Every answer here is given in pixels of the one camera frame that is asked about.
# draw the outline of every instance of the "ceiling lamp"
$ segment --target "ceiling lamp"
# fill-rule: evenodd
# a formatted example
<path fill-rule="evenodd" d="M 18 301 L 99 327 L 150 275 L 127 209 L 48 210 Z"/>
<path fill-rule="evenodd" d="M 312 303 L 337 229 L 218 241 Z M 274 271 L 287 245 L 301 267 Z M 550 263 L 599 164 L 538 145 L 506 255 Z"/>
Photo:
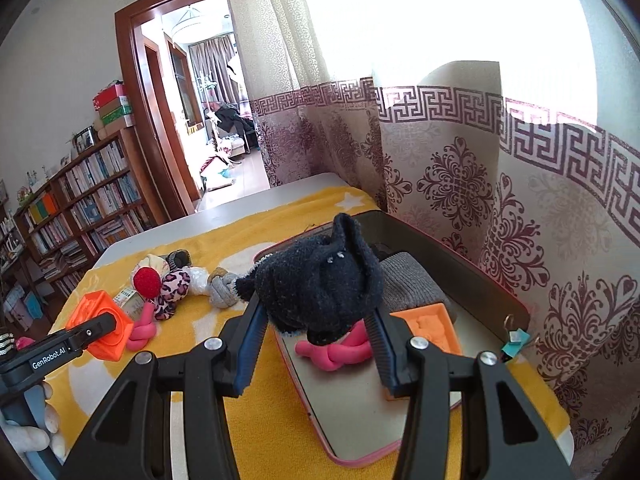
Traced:
<path fill-rule="evenodd" d="M 171 29 L 174 43 L 196 43 L 212 36 L 212 24 L 202 13 L 191 6 Z"/>

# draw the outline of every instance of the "red box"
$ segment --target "red box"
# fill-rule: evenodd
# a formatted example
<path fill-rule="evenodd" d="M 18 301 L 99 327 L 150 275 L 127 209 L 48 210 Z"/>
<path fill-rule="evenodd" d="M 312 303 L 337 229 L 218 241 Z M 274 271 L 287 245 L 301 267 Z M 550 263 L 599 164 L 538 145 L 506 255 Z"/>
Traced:
<path fill-rule="evenodd" d="M 127 89 L 124 85 L 111 85 L 108 88 L 102 90 L 96 97 L 94 97 L 94 108 L 96 110 L 99 110 L 105 104 L 123 95 L 127 95 Z"/>

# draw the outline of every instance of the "star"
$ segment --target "star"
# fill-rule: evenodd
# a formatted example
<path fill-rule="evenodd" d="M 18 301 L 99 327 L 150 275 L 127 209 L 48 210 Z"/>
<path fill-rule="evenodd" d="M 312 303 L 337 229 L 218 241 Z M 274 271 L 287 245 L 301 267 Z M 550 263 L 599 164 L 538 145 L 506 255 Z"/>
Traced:
<path fill-rule="evenodd" d="M 358 205 L 364 205 L 362 203 L 361 196 L 353 196 L 351 193 L 345 193 L 342 202 L 338 202 L 335 206 L 343 209 L 344 211 L 348 211 Z"/>

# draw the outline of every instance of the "tiled floor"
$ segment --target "tiled floor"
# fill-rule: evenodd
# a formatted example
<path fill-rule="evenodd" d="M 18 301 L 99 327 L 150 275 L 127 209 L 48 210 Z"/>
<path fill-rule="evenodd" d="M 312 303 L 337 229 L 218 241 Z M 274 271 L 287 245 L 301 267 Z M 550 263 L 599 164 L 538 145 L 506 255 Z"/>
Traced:
<path fill-rule="evenodd" d="M 207 191 L 202 200 L 200 200 L 197 211 L 211 209 L 237 198 L 269 189 L 269 181 L 264 171 L 262 155 L 258 150 L 252 150 L 249 155 L 245 155 L 242 159 L 242 164 L 229 170 L 229 177 L 234 178 L 236 182 L 231 186 Z"/>

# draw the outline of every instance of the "sheer curtain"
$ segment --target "sheer curtain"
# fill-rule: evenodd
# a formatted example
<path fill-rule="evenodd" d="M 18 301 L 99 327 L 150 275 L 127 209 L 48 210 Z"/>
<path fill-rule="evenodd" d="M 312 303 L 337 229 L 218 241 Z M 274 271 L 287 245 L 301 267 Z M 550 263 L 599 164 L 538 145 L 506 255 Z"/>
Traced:
<path fill-rule="evenodd" d="M 227 63 L 236 55 L 229 35 L 191 45 L 189 51 L 196 77 L 202 80 L 204 76 L 218 83 L 211 91 L 205 90 L 208 92 L 207 98 L 210 101 L 238 105 L 240 102 L 238 84 L 231 81 L 226 70 Z"/>
<path fill-rule="evenodd" d="M 271 185 L 334 171 L 517 295 L 573 468 L 602 469 L 640 373 L 640 117 L 604 108 L 596 55 L 613 18 L 585 0 L 230 3 Z M 609 76 L 632 101 L 624 41 Z"/>

